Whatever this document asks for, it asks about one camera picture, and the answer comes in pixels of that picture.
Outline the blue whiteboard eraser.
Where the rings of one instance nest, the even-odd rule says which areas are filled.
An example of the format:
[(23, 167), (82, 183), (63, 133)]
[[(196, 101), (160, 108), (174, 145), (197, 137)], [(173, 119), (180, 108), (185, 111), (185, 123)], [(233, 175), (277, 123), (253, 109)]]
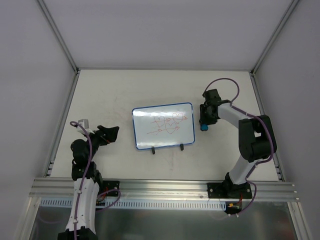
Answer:
[(207, 124), (201, 124), (201, 125), (200, 125), (200, 130), (201, 130), (201, 131), (205, 132), (205, 131), (207, 131), (208, 129), (209, 129), (209, 127), (208, 127)]

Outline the blue framed whiteboard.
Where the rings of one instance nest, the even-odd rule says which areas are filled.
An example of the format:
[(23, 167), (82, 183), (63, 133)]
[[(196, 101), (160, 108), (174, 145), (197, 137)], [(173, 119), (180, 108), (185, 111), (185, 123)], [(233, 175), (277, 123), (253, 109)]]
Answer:
[(137, 150), (179, 147), (196, 141), (190, 102), (136, 107), (131, 115)]

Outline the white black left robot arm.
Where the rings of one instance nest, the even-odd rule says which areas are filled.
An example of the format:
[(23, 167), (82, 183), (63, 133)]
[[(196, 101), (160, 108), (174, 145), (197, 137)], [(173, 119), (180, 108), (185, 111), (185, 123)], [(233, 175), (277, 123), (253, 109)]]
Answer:
[(93, 157), (99, 147), (107, 146), (117, 140), (119, 126), (111, 128), (102, 125), (97, 130), (89, 130), (88, 124), (83, 121), (69, 123), (76, 128), (86, 140), (76, 139), (71, 145), (73, 180), (73, 200), (71, 211), (65, 230), (57, 236), (59, 240), (97, 240), (95, 217), (97, 202), (109, 194), (116, 193), (117, 198), (103, 209), (116, 205), (121, 198), (119, 187), (105, 188), (102, 175), (97, 169)]

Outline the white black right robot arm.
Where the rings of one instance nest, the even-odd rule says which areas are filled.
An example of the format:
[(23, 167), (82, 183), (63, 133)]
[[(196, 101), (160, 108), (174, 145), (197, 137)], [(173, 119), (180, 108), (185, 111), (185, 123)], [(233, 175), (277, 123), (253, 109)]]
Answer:
[(254, 116), (222, 100), (216, 89), (206, 90), (200, 105), (200, 130), (207, 131), (218, 120), (225, 120), (238, 129), (240, 157), (221, 183), (209, 182), (210, 199), (252, 199), (251, 185), (247, 178), (259, 163), (270, 161), (277, 151), (277, 143), (267, 115)]

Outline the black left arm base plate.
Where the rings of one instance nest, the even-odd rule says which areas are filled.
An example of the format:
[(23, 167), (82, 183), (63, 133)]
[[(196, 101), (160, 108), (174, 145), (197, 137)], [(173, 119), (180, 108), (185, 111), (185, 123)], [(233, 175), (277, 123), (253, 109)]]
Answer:
[(103, 181), (103, 197), (118, 197), (120, 189), (120, 181), (118, 180), (104, 180)]

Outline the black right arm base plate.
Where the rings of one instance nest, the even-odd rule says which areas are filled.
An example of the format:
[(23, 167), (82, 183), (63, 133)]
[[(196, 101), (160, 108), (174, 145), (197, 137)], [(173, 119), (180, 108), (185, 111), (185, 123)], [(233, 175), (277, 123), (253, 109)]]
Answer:
[(209, 199), (252, 199), (253, 194), (249, 183), (230, 186), (222, 182), (208, 182), (207, 194)]

